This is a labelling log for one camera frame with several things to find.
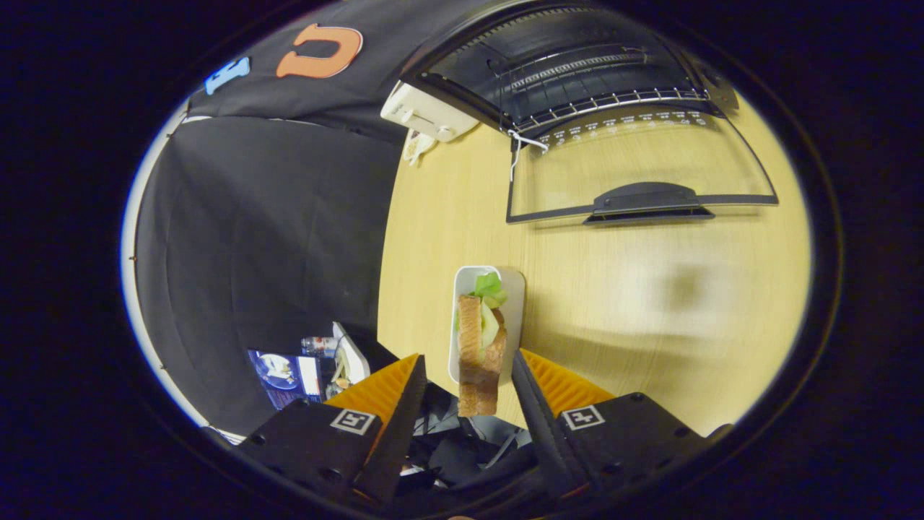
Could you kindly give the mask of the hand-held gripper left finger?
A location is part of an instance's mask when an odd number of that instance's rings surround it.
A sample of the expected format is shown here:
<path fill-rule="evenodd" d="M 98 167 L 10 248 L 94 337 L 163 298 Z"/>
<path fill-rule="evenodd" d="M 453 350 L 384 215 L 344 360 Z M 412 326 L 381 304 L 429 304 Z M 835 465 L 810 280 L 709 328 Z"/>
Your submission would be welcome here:
<path fill-rule="evenodd" d="M 329 499 L 387 506 L 426 391 L 426 362 L 414 353 L 332 399 L 298 399 L 248 435 L 238 451 Z"/>

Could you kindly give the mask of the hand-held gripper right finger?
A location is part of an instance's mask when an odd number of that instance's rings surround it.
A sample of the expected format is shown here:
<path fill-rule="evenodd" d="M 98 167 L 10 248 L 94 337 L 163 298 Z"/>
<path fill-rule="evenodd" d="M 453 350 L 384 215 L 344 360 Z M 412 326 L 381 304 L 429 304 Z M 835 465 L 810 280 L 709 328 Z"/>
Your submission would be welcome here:
<path fill-rule="evenodd" d="M 645 393 L 617 397 L 526 349 L 514 354 L 511 376 L 545 486 L 562 503 L 622 501 L 670 485 L 733 428 L 697 434 Z"/>

